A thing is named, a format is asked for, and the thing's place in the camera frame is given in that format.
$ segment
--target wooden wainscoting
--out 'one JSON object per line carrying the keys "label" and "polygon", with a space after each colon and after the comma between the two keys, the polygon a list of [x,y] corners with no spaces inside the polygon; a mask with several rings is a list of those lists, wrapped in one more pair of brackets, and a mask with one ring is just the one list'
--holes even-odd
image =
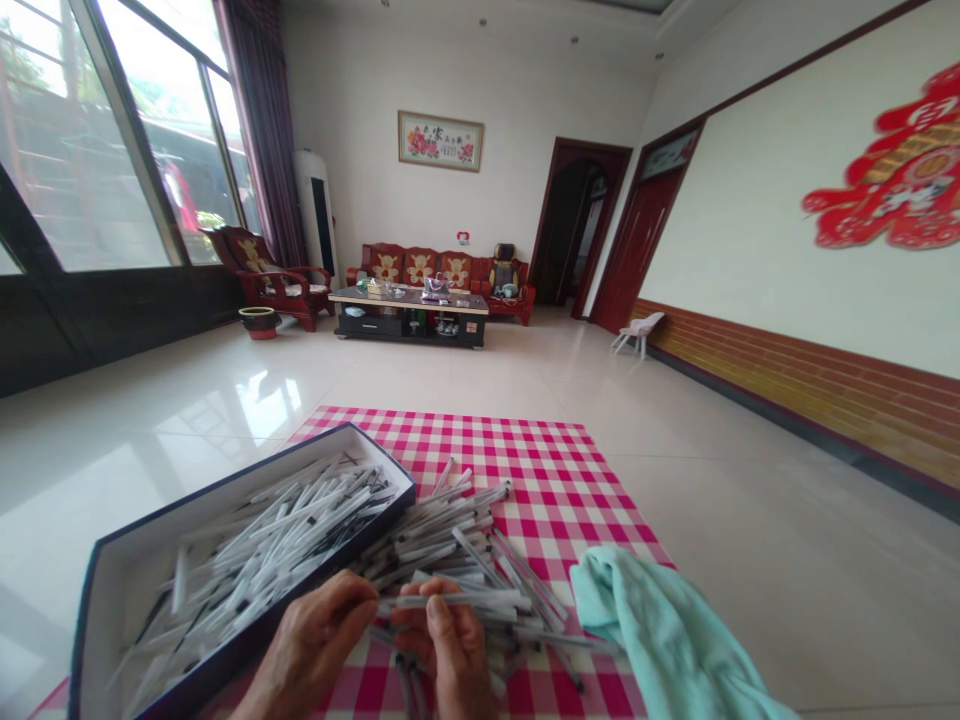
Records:
{"label": "wooden wainscoting", "polygon": [[653,347],[960,497],[960,381],[643,299],[632,318],[658,310]]}

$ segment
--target hand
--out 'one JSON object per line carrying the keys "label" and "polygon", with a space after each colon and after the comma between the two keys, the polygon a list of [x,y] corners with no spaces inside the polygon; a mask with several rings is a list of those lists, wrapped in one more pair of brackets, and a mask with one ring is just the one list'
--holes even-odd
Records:
{"label": "hand", "polygon": [[232,720],[301,720],[333,687],[377,614],[373,585],[342,570],[290,603]]}
{"label": "hand", "polygon": [[[449,580],[404,585],[401,595],[458,593]],[[394,610],[390,624],[409,625],[397,635],[397,648],[420,658],[427,672],[437,679],[437,714],[440,720],[488,720],[497,717],[483,626],[466,605],[447,607],[443,598],[431,597],[426,611]]]}

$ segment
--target white floor tile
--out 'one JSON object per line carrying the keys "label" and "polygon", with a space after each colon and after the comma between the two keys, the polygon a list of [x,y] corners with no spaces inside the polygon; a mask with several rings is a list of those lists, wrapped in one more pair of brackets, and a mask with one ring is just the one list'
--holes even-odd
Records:
{"label": "white floor tile", "polygon": [[806,720],[957,720],[960,705],[862,708],[802,713]]}
{"label": "white floor tile", "polygon": [[960,527],[839,463],[607,461],[778,699],[960,702]]}
{"label": "white floor tile", "polygon": [[[96,538],[275,452],[321,402],[583,423],[778,697],[960,702],[960,528],[558,310],[491,323],[483,352],[335,323],[260,343],[232,325],[0,400],[0,649],[19,658],[0,717],[66,674]],[[856,712],[811,717],[941,717]]]}

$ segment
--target coffee table drawer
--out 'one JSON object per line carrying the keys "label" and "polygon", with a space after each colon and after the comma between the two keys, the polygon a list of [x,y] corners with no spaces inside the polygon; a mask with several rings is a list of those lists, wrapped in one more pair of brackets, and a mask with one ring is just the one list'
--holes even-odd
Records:
{"label": "coffee table drawer", "polygon": [[340,316],[340,328],[350,332],[371,333],[375,335],[402,335],[403,323],[399,317],[350,317],[346,313]]}

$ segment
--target cardboard box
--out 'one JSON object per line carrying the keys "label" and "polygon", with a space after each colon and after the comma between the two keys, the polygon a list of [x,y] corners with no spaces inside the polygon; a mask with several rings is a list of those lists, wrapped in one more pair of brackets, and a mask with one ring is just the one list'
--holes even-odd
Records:
{"label": "cardboard box", "polygon": [[68,716],[71,720],[119,720],[132,687],[146,664],[128,663],[120,679],[106,686],[168,580],[176,544],[240,505],[244,498],[302,469],[310,462],[347,451],[359,463],[378,463],[401,493],[299,585],[267,608],[226,645],[194,668],[137,718],[182,718],[199,712],[266,649],[287,605],[349,565],[416,501],[416,483],[380,445],[355,425],[341,425],[117,530],[96,542],[80,599],[74,640]]}

